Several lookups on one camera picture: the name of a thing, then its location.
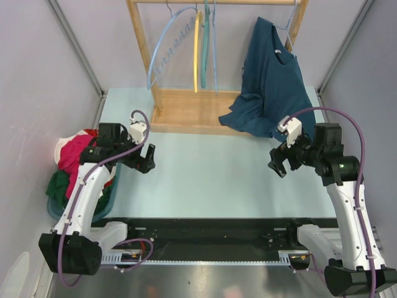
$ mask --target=light blue table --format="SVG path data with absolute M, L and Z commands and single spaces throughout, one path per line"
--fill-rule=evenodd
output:
M 314 88 L 306 90 L 318 106 Z M 150 119 L 153 106 L 145 88 L 110 89 L 100 121 L 127 126 L 131 111 L 141 109 Z M 316 120 L 324 121 L 321 112 Z M 156 145 L 156 168 L 141 174 L 122 166 L 107 217 L 335 217 L 313 168 L 292 172 L 286 165 L 281 179 L 267 167 L 276 140 L 151 132 L 148 143 Z

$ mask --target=green clothing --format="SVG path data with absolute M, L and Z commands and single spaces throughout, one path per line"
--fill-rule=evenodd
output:
M 65 196 L 68 186 L 69 175 L 60 169 L 52 175 L 45 194 L 56 199 L 58 205 L 63 208 L 63 204 L 68 203 L 68 198 Z
M 68 205 L 68 198 L 66 197 L 66 190 L 69 186 L 69 175 L 63 170 L 56 171 L 50 182 L 48 183 L 46 195 L 54 198 L 58 205 L 65 209 Z M 102 190 L 103 196 L 98 200 L 97 207 L 95 208 L 94 215 L 101 213 L 107 206 L 110 200 L 110 195 L 112 194 L 113 183 Z

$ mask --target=clothes rack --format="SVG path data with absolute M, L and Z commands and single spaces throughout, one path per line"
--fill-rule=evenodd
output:
M 298 7 L 289 32 L 292 44 L 294 44 L 298 35 L 308 1 L 297 0 Z M 128 10 L 146 74 L 149 70 L 151 55 L 146 42 L 138 3 L 204 4 L 204 2 L 205 0 L 127 0 Z M 213 0 L 208 0 L 208 3 L 213 4 Z M 295 0 L 216 0 L 216 3 L 293 6 L 295 5 Z M 285 48 L 288 51 L 291 50 L 289 41 L 286 42 Z M 194 93 L 194 90 L 159 89 L 157 84 L 154 83 L 151 92 L 154 99 L 154 111 L 150 124 L 154 132 L 200 133 L 210 135 L 247 134 L 222 126 L 218 121 L 220 115 L 229 113 L 229 106 L 232 105 L 236 97 L 240 94 L 240 91 L 219 91 L 217 95 L 213 90 L 200 90 L 198 93 Z

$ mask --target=wooden rack base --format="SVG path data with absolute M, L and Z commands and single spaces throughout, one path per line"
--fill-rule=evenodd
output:
M 248 135 L 222 126 L 218 117 L 230 112 L 240 91 L 160 89 L 161 114 L 154 109 L 151 130 L 154 132 L 200 133 L 209 135 Z

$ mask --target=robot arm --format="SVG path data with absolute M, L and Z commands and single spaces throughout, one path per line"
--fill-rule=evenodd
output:
M 84 177 L 93 167 L 109 158 L 135 148 L 145 136 L 146 124 L 131 119 L 131 126 L 127 130 L 122 124 L 99 124 L 96 146 L 87 146 L 80 155 L 78 178 L 74 186 L 68 205 L 62 218 L 55 225 L 53 233 L 42 234 L 39 247 L 52 272 L 58 272 L 58 250 L 60 238 L 65 227 L 65 241 L 63 242 L 62 267 L 64 273 L 70 274 L 95 274 L 100 266 L 102 254 L 107 253 L 117 243 L 127 237 L 127 225 L 122 222 L 110 222 L 96 233 L 91 233 L 91 222 L 94 211 L 104 184 L 110 179 L 110 170 L 117 162 L 141 173 L 147 173 L 155 167 L 154 145 L 149 144 L 146 156 L 140 156 L 141 148 L 114 159 L 102 166 L 98 166 L 86 182 Z M 68 219 L 68 214 L 73 209 L 73 214 Z
M 283 161 L 289 161 L 291 170 L 301 165 L 312 166 L 322 178 L 332 200 L 341 234 L 342 250 L 327 239 L 315 225 L 302 225 L 297 229 L 298 241 L 307 247 L 323 267 L 327 287 L 334 296 L 369 293 L 371 284 L 368 254 L 354 200 L 359 161 L 343 155 L 342 129 L 338 124 L 316 124 L 314 140 L 302 134 L 301 123 L 293 118 L 278 129 L 287 134 L 287 140 L 270 151 L 268 164 L 280 177 L 287 172 Z M 375 239 L 365 206 L 364 184 L 360 185 L 360 209 L 370 239 L 377 273 L 377 291 L 397 282 L 397 271 L 387 268 Z

